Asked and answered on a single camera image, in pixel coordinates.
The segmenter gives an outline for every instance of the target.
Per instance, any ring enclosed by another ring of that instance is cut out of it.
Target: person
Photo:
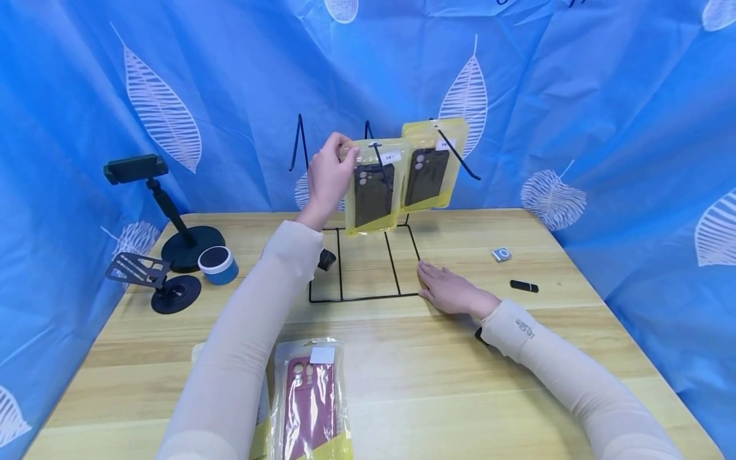
[[[247,459],[266,362],[297,295],[312,280],[322,227],[347,193],[358,149],[332,134],[309,166],[309,200],[285,221],[218,318],[192,369],[157,459]],[[528,367],[575,414],[599,459],[681,459],[664,428],[605,368],[511,300],[420,262],[420,295],[481,321],[481,338]]]

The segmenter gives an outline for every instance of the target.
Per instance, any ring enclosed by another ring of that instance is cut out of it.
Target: hand
[[[340,163],[340,147],[349,141],[347,136],[333,132],[319,153],[312,157],[308,169],[309,201],[295,219],[296,222],[321,232],[347,193],[355,160],[360,152],[359,147],[353,147]]]
[[[417,274],[426,287],[420,289],[419,295],[445,313],[467,313],[476,319],[483,319],[493,313],[501,303],[495,295],[476,288],[470,281],[445,267],[438,269],[420,261]]]

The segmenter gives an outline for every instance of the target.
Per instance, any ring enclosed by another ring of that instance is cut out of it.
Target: black phone case
[[[355,175],[355,226],[365,224],[388,216],[391,213],[394,192],[388,184],[394,184],[394,165],[358,166]]]
[[[439,195],[449,160],[449,150],[439,152],[436,149],[414,150],[409,164],[404,206],[411,206]]]

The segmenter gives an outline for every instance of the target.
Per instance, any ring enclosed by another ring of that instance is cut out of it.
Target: hanging hook
[[[370,121],[366,120],[366,129],[365,129],[365,134],[363,134],[363,139],[368,139],[369,134],[370,134],[371,139],[375,139],[373,137],[373,130],[370,129]]]
[[[304,122],[302,120],[302,114],[299,114],[297,119],[297,135],[294,137],[294,151],[291,154],[291,166],[289,172],[294,170],[294,164],[297,162],[297,150],[299,149],[299,134],[302,135],[302,146],[304,147],[304,166],[309,169],[309,155],[307,154],[307,140],[304,136]]]
[[[381,172],[383,172],[383,183],[386,184],[386,187],[388,187],[389,190],[393,191],[394,186],[389,183],[389,177],[386,174],[386,167],[383,166],[383,160],[381,160],[381,153],[378,151],[379,146],[381,146],[381,144],[379,144],[378,142],[373,142],[368,147],[373,147],[373,149],[375,150],[375,156],[378,157],[378,164],[381,165]]]
[[[467,165],[467,164],[465,164],[465,162],[464,162],[464,161],[462,160],[462,157],[460,156],[460,154],[458,153],[458,151],[457,151],[457,150],[455,150],[455,146],[454,146],[454,145],[452,145],[452,143],[450,142],[450,139],[448,139],[448,138],[447,138],[447,136],[446,136],[446,135],[445,135],[445,134],[444,134],[444,133],[442,132],[442,130],[441,130],[441,129],[439,129],[439,128],[437,127],[437,125],[436,125],[436,124],[434,125],[434,127],[435,127],[435,128],[437,128],[437,132],[438,132],[438,133],[439,133],[439,135],[440,135],[440,136],[442,136],[442,138],[443,138],[443,139],[445,140],[445,143],[446,143],[446,144],[447,144],[447,145],[448,145],[448,146],[450,147],[450,150],[452,150],[452,151],[453,151],[453,153],[454,153],[454,154],[455,154],[455,156],[456,156],[456,157],[458,158],[458,160],[460,161],[460,164],[461,164],[461,165],[462,165],[462,167],[463,167],[463,168],[465,169],[465,171],[466,171],[466,172],[467,172],[468,174],[470,174],[470,176],[471,176],[471,177],[472,177],[473,179],[475,179],[475,180],[481,180],[481,178],[480,178],[480,177],[476,176],[475,174],[473,174],[473,172],[472,172],[472,171],[470,171],[470,168],[469,168],[469,167],[468,167],[468,165]]]

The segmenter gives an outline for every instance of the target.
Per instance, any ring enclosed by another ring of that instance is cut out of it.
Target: beige sleeve
[[[529,368],[582,422],[597,459],[682,459],[665,429],[604,367],[504,300],[481,338]]]
[[[156,459],[247,458],[271,349],[321,251],[321,233],[281,224],[217,319]]]

